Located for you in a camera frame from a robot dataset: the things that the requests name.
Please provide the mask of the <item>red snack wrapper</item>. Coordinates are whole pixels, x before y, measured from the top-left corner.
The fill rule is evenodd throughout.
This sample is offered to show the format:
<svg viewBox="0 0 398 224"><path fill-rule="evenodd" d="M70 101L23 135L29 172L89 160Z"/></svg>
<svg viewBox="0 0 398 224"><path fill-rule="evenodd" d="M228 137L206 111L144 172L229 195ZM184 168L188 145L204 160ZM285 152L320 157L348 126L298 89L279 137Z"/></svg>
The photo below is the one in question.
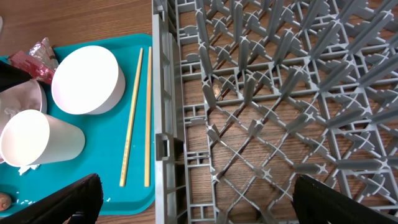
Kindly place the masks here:
<svg viewBox="0 0 398 224"><path fill-rule="evenodd" d="M48 85L52 84L59 66L48 37L37 42L28 53L20 50L8 56L7 61L10 65L29 73L34 80Z"/></svg>

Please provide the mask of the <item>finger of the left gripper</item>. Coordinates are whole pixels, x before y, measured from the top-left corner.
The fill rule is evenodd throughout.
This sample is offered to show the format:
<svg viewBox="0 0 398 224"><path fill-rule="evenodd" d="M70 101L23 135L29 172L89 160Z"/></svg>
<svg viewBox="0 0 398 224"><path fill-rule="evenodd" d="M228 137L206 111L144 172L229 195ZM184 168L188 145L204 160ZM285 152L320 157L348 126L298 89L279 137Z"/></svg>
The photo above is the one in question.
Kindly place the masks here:
<svg viewBox="0 0 398 224"><path fill-rule="evenodd" d="M1 61L1 92L32 79L31 75L19 68Z"/></svg>

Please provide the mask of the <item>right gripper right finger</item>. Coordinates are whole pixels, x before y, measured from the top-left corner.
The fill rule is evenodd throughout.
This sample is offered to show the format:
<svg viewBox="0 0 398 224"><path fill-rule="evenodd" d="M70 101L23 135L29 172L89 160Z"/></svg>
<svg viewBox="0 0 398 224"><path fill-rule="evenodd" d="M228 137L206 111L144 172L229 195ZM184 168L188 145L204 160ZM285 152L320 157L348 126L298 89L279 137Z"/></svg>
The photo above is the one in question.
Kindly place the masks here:
<svg viewBox="0 0 398 224"><path fill-rule="evenodd" d="M292 206L300 224L397 224L307 175L295 181Z"/></svg>

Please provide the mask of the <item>pink plate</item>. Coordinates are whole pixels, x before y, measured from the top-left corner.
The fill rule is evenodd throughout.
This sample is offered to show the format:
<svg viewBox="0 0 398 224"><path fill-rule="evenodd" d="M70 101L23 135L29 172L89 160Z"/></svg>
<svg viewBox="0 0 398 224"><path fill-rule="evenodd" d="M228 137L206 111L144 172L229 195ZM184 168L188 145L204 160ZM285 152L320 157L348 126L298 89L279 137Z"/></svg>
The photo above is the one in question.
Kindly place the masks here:
<svg viewBox="0 0 398 224"><path fill-rule="evenodd" d="M43 164L50 136L47 99L37 81L1 92L1 162L13 167Z"/></svg>

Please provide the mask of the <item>white cup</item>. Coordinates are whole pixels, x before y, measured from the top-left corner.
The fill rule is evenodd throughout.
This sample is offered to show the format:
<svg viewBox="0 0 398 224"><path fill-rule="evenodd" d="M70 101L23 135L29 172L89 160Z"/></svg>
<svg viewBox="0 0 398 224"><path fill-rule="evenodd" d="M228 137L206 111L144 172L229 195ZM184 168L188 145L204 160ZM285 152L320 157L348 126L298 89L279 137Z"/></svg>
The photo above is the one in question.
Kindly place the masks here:
<svg viewBox="0 0 398 224"><path fill-rule="evenodd" d="M1 133L1 157L14 167L68 161L84 146L80 128L37 110L16 114Z"/></svg>

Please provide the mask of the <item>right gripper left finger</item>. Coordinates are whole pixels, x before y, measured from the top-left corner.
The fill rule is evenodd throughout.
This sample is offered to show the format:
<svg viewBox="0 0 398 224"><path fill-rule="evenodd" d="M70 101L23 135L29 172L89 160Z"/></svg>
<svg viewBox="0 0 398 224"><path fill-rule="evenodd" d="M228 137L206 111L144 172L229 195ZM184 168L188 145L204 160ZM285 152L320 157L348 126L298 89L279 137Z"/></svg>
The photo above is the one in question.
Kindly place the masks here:
<svg viewBox="0 0 398 224"><path fill-rule="evenodd" d="M1 224L96 223L103 202L101 179L93 173L2 218Z"/></svg>

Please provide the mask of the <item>teal serving tray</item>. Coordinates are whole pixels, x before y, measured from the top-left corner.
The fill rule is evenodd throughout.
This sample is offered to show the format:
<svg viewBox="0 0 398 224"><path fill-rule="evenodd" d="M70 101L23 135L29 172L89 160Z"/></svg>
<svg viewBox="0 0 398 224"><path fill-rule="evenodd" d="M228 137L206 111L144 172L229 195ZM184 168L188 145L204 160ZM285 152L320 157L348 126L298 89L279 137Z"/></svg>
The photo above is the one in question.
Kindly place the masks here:
<svg viewBox="0 0 398 224"><path fill-rule="evenodd" d="M155 200L155 182L144 185L147 59L152 37L134 34L97 40L116 57L126 78L126 89L120 102L111 110L99 115L72 115L62 111L55 103L51 87L43 84L47 97L47 113L79 127L85 134L82 153L69 161L42 164L35 170L20 175L16 167L1 164L1 191L10 195L10 208L1 212L2 217L27 208L50 194L74 183L91 173L99 175L103 188L102 215L135 215L149 208ZM119 180L126 142L127 124L134 88L139 52L143 51L143 63L136 105L136 121L129 154L126 184Z"/></svg>

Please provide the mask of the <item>white tissue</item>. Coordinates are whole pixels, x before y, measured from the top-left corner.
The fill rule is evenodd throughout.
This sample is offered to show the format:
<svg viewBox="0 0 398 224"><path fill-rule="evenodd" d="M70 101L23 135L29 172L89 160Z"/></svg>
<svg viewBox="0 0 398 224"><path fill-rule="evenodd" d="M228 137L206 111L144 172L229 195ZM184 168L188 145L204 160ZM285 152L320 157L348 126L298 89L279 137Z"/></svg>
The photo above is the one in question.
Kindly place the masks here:
<svg viewBox="0 0 398 224"><path fill-rule="evenodd" d="M19 175L23 175L25 174L27 171L29 170L36 170L38 167L40 166L40 164L36 164L36 165L29 165L29 166L22 166L19 168L18 172Z"/></svg>

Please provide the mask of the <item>grey dishwasher rack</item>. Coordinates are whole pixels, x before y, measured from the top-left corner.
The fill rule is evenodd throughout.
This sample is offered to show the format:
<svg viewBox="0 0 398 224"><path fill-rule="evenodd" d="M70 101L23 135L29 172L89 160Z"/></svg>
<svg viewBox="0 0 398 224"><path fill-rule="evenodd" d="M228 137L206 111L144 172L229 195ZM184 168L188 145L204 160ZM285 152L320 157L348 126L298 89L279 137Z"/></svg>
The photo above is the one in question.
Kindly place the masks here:
<svg viewBox="0 0 398 224"><path fill-rule="evenodd" d="M297 223L308 175L397 216L397 2L152 2L155 220Z"/></svg>

